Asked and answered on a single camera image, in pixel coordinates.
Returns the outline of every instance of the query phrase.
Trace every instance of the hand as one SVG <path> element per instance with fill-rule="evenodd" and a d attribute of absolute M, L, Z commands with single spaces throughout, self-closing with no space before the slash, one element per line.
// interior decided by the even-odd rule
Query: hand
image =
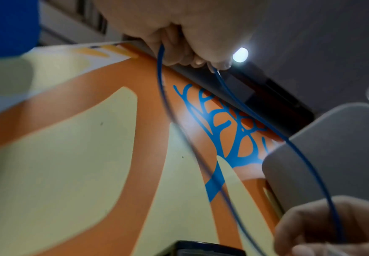
<path fill-rule="evenodd" d="M 332 245 L 350 256 L 369 256 L 369 201 L 333 197 L 345 229 L 348 244 Z M 274 248 L 278 255 L 325 256 L 336 234 L 329 208 L 320 200 L 289 210 L 275 229 Z"/>
<path fill-rule="evenodd" d="M 206 61 L 228 69 L 232 54 L 255 30 L 268 0 L 95 0 L 109 24 L 142 38 L 164 64 Z"/>

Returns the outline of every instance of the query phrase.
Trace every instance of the yellow painted shape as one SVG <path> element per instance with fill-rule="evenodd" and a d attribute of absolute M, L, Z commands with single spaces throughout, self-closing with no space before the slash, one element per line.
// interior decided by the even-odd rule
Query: yellow painted shape
<path fill-rule="evenodd" d="M 103 45 L 101 47 L 103 49 L 108 50 L 108 51 L 112 51 L 114 53 L 125 55 L 125 56 L 131 57 L 131 58 L 138 58 L 139 57 L 138 54 L 136 54 L 134 52 L 131 52 L 131 51 L 127 50 L 127 49 L 124 49 L 121 46 Z"/>
<path fill-rule="evenodd" d="M 0 149 L 0 256 L 49 248 L 101 221 L 131 165 L 136 95 L 93 108 Z"/>
<path fill-rule="evenodd" d="M 265 192 L 265 195 L 267 199 L 269 200 L 270 204 L 273 207 L 274 212 L 276 213 L 277 217 L 281 219 L 283 217 L 283 211 L 281 210 L 280 206 L 277 203 L 276 198 L 274 197 L 273 193 L 267 190 L 266 188 L 263 188 L 263 191 Z"/>
<path fill-rule="evenodd" d="M 235 174 L 227 161 L 220 156 L 217 156 L 217 161 L 224 176 L 231 201 L 242 219 L 243 224 L 249 231 L 249 234 L 268 256 L 275 256 L 276 253 L 273 249 L 273 235 L 255 201 L 249 195 L 249 192 L 246 190 L 245 186 L 242 184 L 241 180 Z M 241 235 L 242 246 L 246 251 L 246 254 L 248 256 L 259 255 L 240 229 L 239 232 Z"/>
<path fill-rule="evenodd" d="M 155 255 L 177 240 L 219 243 L 197 160 L 171 124 L 162 176 L 133 256 Z"/>
<path fill-rule="evenodd" d="M 0 95 L 41 91 L 61 84 L 90 67 L 85 56 L 30 52 L 0 59 Z"/>
<path fill-rule="evenodd" d="M 86 54 L 86 55 L 95 56 L 95 57 L 102 57 L 102 58 L 109 57 L 108 54 L 92 49 L 92 48 L 89 48 L 89 47 L 76 48 L 76 49 L 73 49 L 73 51 L 79 54 Z"/>

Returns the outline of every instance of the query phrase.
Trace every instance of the blue tree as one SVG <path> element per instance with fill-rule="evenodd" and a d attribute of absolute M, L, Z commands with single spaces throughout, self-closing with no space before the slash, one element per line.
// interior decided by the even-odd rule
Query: blue tree
<path fill-rule="evenodd" d="M 211 94 L 209 96 L 203 97 L 203 93 L 206 91 L 205 89 L 200 89 L 198 93 L 198 99 L 201 105 L 201 111 L 200 111 L 193 104 L 191 104 L 187 98 L 187 94 L 189 92 L 189 89 L 192 87 L 192 84 L 186 85 L 185 88 L 183 89 L 183 93 L 180 93 L 178 91 L 176 85 L 173 85 L 173 87 L 176 93 L 182 98 L 189 113 L 192 115 L 195 121 L 201 126 L 201 128 L 204 130 L 204 132 L 208 135 L 208 137 L 211 139 L 211 141 L 215 145 L 215 148 L 217 150 L 217 155 L 225 159 L 232 168 L 239 167 L 239 166 L 245 166 L 245 165 L 253 164 L 253 163 L 255 164 L 262 163 L 262 160 L 259 159 L 258 157 L 259 149 L 257 147 L 255 140 L 252 137 L 252 133 L 256 131 L 267 131 L 267 127 L 258 128 L 256 124 L 256 120 L 254 118 L 250 116 L 242 116 L 241 111 L 239 109 L 231 108 L 229 104 L 222 101 L 221 99 L 219 99 L 218 101 L 220 105 L 222 106 L 222 108 L 214 109 L 208 113 L 208 111 L 206 110 L 206 102 L 214 99 L 215 95 Z M 230 109 L 232 109 L 235 112 L 235 117 L 231 115 Z M 198 118 L 196 113 L 207 121 L 207 123 L 209 124 L 210 130 L 202 123 L 202 121 Z M 224 156 L 224 151 L 223 151 L 221 140 L 220 140 L 220 134 L 225 128 L 228 128 L 232 122 L 230 120 L 227 120 L 225 123 L 215 126 L 214 117 L 215 115 L 219 113 L 228 113 L 229 116 L 236 122 L 236 134 L 235 134 L 234 144 L 232 145 L 232 148 L 227 156 Z M 243 119 L 251 119 L 253 122 L 253 127 L 250 129 L 245 128 L 241 123 Z M 248 156 L 238 156 L 239 146 L 241 144 L 242 139 L 246 136 L 250 138 L 253 144 L 253 151 Z M 263 143 L 265 150 L 267 151 L 266 141 L 264 137 L 262 137 L 262 143 Z M 207 194 L 208 194 L 210 202 L 214 199 L 214 197 L 220 191 L 224 183 L 225 183 L 225 180 L 222 175 L 221 168 L 219 167 L 219 164 L 217 162 L 214 173 L 213 173 L 213 178 L 211 178 L 206 183 L 206 190 L 207 190 Z"/>

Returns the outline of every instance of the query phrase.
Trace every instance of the cable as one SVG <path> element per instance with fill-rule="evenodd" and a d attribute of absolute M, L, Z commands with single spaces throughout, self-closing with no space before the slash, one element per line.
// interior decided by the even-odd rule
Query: cable
<path fill-rule="evenodd" d="M 199 151 L 195 148 L 195 146 L 193 146 L 190 141 L 188 140 L 184 130 L 182 129 L 182 127 L 179 125 L 173 111 L 172 111 L 172 107 L 169 103 L 169 101 L 167 100 L 167 96 L 166 96 L 166 92 L 165 92 L 165 88 L 163 85 L 163 81 L 162 81 L 162 60 L 163 60 L 163 55 L 165 53 L 165 47 L 163 45 L 160 46 L 159 48 L 159 52 L 158 52 L 158 59 L 157 59 L 157 77 L 158 77 L 158 87 L 159 87 L 159 91 L 160 91 L 160 95 L 161 98 L 163 100 L 163 104 L 165 106 L 166 112 L 169 116 L 169 118 L 172 120 L 172 122 L 179 128 L 180 131 L 180 135 L 183 138 L 183 140 L 186 142 L 186 144 L 189 146 L 189 148 L 193 151 L 197 161 L 200 163 L 201 168 L 211 177 L 211 179 L 213 180 L 213 182 L 217 185 L 217 187 L 220 187 L 220 192 L 222 197 L 224 198 L 225 203 L 227 204 L 232 216 L 234 217 L 236 223 L 238 224 L 239 228 L 241 229 L 241 231 L 245 234 L 247 240 L 250 242 L 250 244 L 255 248 L 255 250 L 261 255 L 261 256 L 266 256 L 266 254 L 264 253 L 264 251 L 259 247 L 259 245 L 256 243 L 256 241 L 252 238 L 252 236 L 249 234 L 249 232 L 246 230 L 246 227 L 244 226 L 241 218 L 238 215 L 238 212 L 236 211 L 235 207 L 233 206 L 231 200 L 229 199 L 229 196 L 223 191 L 222 187 L 219 185 L 219 182 L 215 179 L 215 177 L 213 176 L 213 171 L 208 167 L 208 165 L 206 164 L 206 162 L 204 161 L 204 159 L 202 158 L 201 154 L 199 153 Z M 343 228 L 342 228 L 342 224 L 340 221 L 340 217 L 337 214 L 336 208 L 331 200 L 330 194 L 324 184 L 324 182 L 322 181 L 321 177 L 319 176 L 319 174 L 317 173 L 317 171 L 315 170 L 314 166 L 311 164 L 311 162 L 302 154 L 302 152 L 288 139 L 288 137 L 284 136 L 280 131 L 278 131 L 275 127 L 273 127 L 272 125 L 270 125 L 269 123 L 267 123 L 263 118 L 261 118 L 259 115 L 257 115 L 254 111 L 252 111 L 250 108 L 248 108 L 243 102 L 241 102 L 240 100 L 238 100 L 235 95 L 228 89 L 227 85 L 225 84 L 224 80 L 222 79 L 220 73 L 214 68 L 215 71 L 215 75 L 218 78 L 219 82 L 221 83 L 221 85 L 224 87 L 224 89 L 227 91 L 227 93 L 232 97 L 232 99 L 234 101 L 236 101 L 240 106 L 242 106 L 244 109 L 247 109 L 248 112 L 246 112 L 247 114 L 249 114 L 250 116 L 254 117 L 256 120 L 260 121 L 261 123 L 263 123 L 264 125 L 266 125 L 269 129 L 271 129 L 274 133 L 276 133 L 281 139 L 283 139 L 288 145 L 290 145 L 290 147 L 297 153 L 297 155 L 304 161 L 304 163 L 308 166 L 308 168 L 310 169 L 310 171 L 312 172 L 314 178 L 316 179 L 316 181 L 318 182 L 322 192 L 324 193 L 326 200 L 329 204 L 329 208 L 331 210 L 331 214 L 333 217 L 333 220 L 335 222 L 335 226 L 336 226 L 336 232 L 337 232 L 337 237 L 339 239 L 339 241 L 344 242 L 344 233 L 343 233 Z"/>
<path fill-rule="evenodd" d="M 337 235 L 337 239 L 340 243 L 345 243 L 346 242 L 346 237 L 343 231 L 343 225 L 342 222 L 340 220 L 340 216 L 337 213 L 336 207 L 332 202 L 332 198 L 331 195 L 324 183 L 324 181 L 322 180 L 322 178 L 320 177 L 319 173 L 317 172 L 317 170 L 315 169 L 315 167 L 311 164 L 311 162 L 308 160 L 308 158 L 305 157 L 305 155 L 300 151 L 300 149 L 294 144 L 292 143 L 289 138 L 287 136 L 285 136 L 284 134 L 282 134 L 277 128 L 275 128 L 273 125 L 271 125 L 269 122 L 267 122 L 266 120 L 264 120 L 261 116 L 259 116 L 256 112 L 254 112 L 252 109 L 250 109 L 245 103 L 243 103 L 242 101 L 240 101 L 228 88 L 228 86 L 226 85 L 224 79 L 222 79 L 221 74 L 219 73 L 219 71 L 213 67 L 215 76 L 217 77 L 218 81 L 220 82 L 220 84 L 222 85 L 222 87 L 224 88 L 224 90 L 231 96 L 231 98 L 239 105 L 241 106 L 244 110 L 246 110 L 246 113 L 252 117 L 254 117 L 256 120 L 258 120 L 259 122 L 263 123 L 265 126 L 267 126 L 270 130 L 272 130 L 275 134 L 277 134 L 282 140 L 284 140 L 287 145 L 289 145 L 289 147 L 301 158 L 301 160 L 305 163 L 305 165 L 308 167 L 308 169 L 310 170 L 311 174 L 314 176 L 315 181 L 318 183 L 322 193 L 324 194 L 326 201 L 328 202 L 328 206 L 331 212 L 331 216 L 332 216 L 332 220 L 334 222 L 335 225 L 335 230 L 336 230 L 336 235 Z"/>
<path fill-rule="evenodd" d="M 173 114 L 171 105 L 169 104 L 169 102 L 167 100 L 166 93 L 165 93 L 165 88 L 163 86 L 163 81 L 162 81 L 162 59 L 163 59 L 163 54 L 164 53 L 165 53 L 165 47 L 163 45 L 161 45 L 161 47 L 159 48 L 158 59 L 157 59 L 157 75 L 158 75 L 159 91 L 160 91 L 160 95 L 162 97 L 163 104 L 165 106 L 166 112 L 167 112 L 169 118 L 172 120 L 172 122 L 179 128 L 181 137 L 186 142 L 186 144 L 189 146 L 189 148 L 191 148 L 191 150 L 193 151 L 194 155 L 196 156 L 197 161 L 201 165 L 201 168 L 205 172 L 207 172 L 207 174 L 211 177 L 211 179 L 213 180 L 213 182 L 216 184 L 217 187 L 221 187 L 219 185 L 218 181 L 214 178 L 212 170 L 208 167 L 208 165 L 206 164 L 206 162 L 204 161 L 204 159 L 202 158 L 202 156 L 200 155 L 198 150 L 188 140 L 185 132 L 183 131 L 183 129 L 179 125 L 175 115 Z M 222 187 L 220 188 L 220 192 L 222 194 L 222 197 L 224 198 L 225 203 L 227 204 L 228 208 L 230 209 L 230 211 L 232 213 L 232 216 L 234 217 L 234 219 L 235 219 L 236 223 L 238 224 L 239 228 L 241 229 L 241 231 L 245 234 L 248 241 L 252 244 L 252 246 L 256 249 L 256 251 L 260 255 L 266 256 L 264 251 L 259 247 L 259 245 L 255 242 L 255 240 L 253 240 L 252 236 L 246 230 L 241 218 L 238 215 L 238 212 L 236 211 L 235 207 L 233 206 L 233 204 L 232 204 L 231 200 L 229 199 L 228 195 L 223 191 Z"/>

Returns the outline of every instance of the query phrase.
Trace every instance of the light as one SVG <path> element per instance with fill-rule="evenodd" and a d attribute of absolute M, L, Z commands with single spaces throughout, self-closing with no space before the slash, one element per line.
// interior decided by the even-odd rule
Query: light
<path fill-rule="evenodd" d="M 239 50 L 236 51 L 236 53 L 234 53 L 232 58 L 236 62 L 244 62 L 248 58 L 248 55 L 249 55 L 248 50 L 246 50 L 244 47 L 241 47 L 239 48 Z"/>

